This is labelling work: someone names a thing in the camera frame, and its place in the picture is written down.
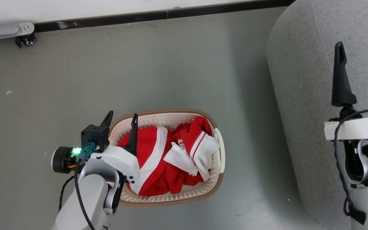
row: basket rim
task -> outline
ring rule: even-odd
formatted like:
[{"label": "basket rim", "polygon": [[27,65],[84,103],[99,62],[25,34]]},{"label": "basket rim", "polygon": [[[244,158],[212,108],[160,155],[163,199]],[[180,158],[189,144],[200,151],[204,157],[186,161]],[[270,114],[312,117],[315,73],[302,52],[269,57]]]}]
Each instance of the basket rim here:
[{"label": "basket rim", "polygon": [[[196,110],[196,109],[166,109],[166,110],[154,110],[154,111],[148,111],[148,112],[141,112],[138,113],[139,117],[140,116],[145,116],[145,115],[153,115],[153,114],[162,114],[162,113],[194,113],[194,114],[198,114],[201,115],[203,117],[205,117],[213,126],[213,128],[218,128],[216,122],[212,119],[212,117],[208,114],[206,114],[203,111],[200,110]],[[128,115],[124,115],[120,118],[118,118],[117,120],[115,120],[114,122],[111,123],[110,127],[109,127],[109,137],[111,132],[113,131],[114,127],[121,121],[128,119],[128,118],[132,118],[134,114],[128,114]],[[184,198],[181,200],[176,200],[176,201],[161,201],[161,202],[127,202],[127,201],[123,201],[120,199],[120,204],[123,206],[127,206],[127,207],[161,207],[161,206],[170,206],[170,205],[178,205],[178,204],[184,204],[184,203],[190,203],[190,202],[194,202],[194,201],[200,201],[203,200],[205,198],[209,198],[210,196],[212,196],[217,190],[218,188],[221,186],[222,183],[222,179],[224,178],[224,173],[220,173],[217,179],[217,183],[216,185],[206,194],[204,195],[199,195],[199,196],[195,196],[195,197],[190,197],[190,198]]]}]

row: white stripe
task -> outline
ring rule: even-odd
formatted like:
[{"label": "white stripe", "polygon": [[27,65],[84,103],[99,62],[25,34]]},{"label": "white stripe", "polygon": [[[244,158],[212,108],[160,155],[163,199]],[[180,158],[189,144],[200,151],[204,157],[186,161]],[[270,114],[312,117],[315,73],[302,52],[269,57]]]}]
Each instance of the white stripe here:
[{"label": "white stripe", "polygon": [[164,153],[165,143],[167,142],[167,133],[167,128],[157,128],[157,140],[151,155],[140,169],[140,181],[135,181],[134,184],[130,183],[130,188],[136,194],[139,194],[144,182],[146,182],[152,172],[157,168]]},{"label": "white stripe", "polygon": [[194,155],[194,152],[196,151],[198,143],[200,143],[200,141],[202,141],[204,133],[205,133],[204,131],[201,131],[200,135],[197,137],[197,139],[195,140],[193,146],[191,147],[191,151],[190,151],[190,157],[191,158],[193,158],[193,155]]}]

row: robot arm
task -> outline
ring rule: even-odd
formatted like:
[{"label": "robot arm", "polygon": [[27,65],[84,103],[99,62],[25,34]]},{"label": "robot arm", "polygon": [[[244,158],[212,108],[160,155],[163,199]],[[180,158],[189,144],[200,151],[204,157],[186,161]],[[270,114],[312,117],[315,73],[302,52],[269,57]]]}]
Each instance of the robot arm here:
[{"label": "robot arm", "polygon": [[[368,110],[357,112],[353,104],[356,96],[351,92],[345,69],[346,54],[343,43],[338,42],[335,47],[332,105],[342,106],[338,118],[325,122],[326,140],[333,140],[334,154],[343,189],[346,192],[346,201],[343,207],[345,214],[352,218],[352,229],[368,229],[368,118],[361,114]],[[344,172],[354,188],[349,192],[337,155],[337,141],[342,141],[345,150]]]},{"label": "robot arm", "polygon": [[[60,209],[53,230],[108,229],[109,217],[116,212],[124,183],[139,180],[137,114],[124,149],[109,146],[112,116],[113,111],[110,111],[100,126],[89,125],[82,131],[82,149],[59,147],[54,152],[53,170],[70,173],[73,169],[76,188]],[[79,164],[85,161],[78,179]]]}]

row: white plastic basket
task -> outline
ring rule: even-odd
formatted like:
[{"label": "white plastic basket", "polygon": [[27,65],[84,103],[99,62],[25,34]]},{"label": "white plastic basket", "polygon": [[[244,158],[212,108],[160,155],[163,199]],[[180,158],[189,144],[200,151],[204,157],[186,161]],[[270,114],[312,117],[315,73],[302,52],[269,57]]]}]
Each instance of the white plastic basket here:
[{"label": "white plastic basket", "polygon": [[[183,204],[199,201],[210,197],[221,185],[225,169],[225,147],[221,133],[214,120],[206,113],[198,110],[162,110],[144,112],[139,114],[139,128],[163,126],[173,131],[181,123],[190,123],[196,117],[204,117],[208,120],[213,136],[219,142],[219,150],[213,153],[213,168],[209,170],[210,178],[206,182],[200,182],[195,186],[184,185],[179,194],[158,196],[139,196],[128,186],[123,187],[120,204],[130,207],[155,207]],[[133,114],[126,115],[113,122],[110,126],[110,145],[116,146],[118,142],[131,130]]]}]

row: teal connector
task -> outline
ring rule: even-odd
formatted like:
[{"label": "teal connector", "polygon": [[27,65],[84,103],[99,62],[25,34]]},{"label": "teal connector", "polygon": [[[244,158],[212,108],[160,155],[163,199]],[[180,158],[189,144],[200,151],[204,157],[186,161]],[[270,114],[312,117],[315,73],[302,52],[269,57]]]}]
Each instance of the teal connector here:
[{"label": "teal connector", "polygon": [[96,150],[96,143],[94,143],[93,141],[88,142],[83,148],[81,153],[76,156],[76,162],[79,162],[79,160],[81,160],[80,162],[83,163],[85,162],[91,155],[92,153],[94,153]]}]

